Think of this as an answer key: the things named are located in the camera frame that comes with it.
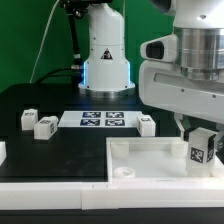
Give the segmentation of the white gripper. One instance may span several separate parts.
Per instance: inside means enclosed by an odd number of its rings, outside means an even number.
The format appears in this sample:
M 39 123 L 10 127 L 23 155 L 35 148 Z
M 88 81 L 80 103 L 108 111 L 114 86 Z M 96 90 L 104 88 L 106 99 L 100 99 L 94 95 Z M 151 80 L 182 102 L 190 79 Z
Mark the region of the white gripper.
M 188 79 L 180 74 L 180 67 L 172 63 L 144 61 L 139 69 L 139 96 L 145 105 L 175 112 L 181 139 L 191 127 L 186 115 L 219 123 L 215 146 L 223 147 L 224 79 Z

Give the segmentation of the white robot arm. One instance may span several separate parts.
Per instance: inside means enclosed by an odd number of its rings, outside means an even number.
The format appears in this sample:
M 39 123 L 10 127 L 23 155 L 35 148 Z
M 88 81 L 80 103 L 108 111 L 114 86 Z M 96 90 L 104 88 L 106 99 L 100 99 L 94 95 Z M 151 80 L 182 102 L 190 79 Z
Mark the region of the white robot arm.
M 113 97 L 134 88 L 124 52 L 124 19 L 112 0 L 61 0 L 72 17 L 90 16 L 90 54 L 75 53 L 85 94 Z M 172 33 L 143 43 L 139 97 L 149 106 L 212 121 L 224 143 L 224 0 L 149 0 L 174 17 Z

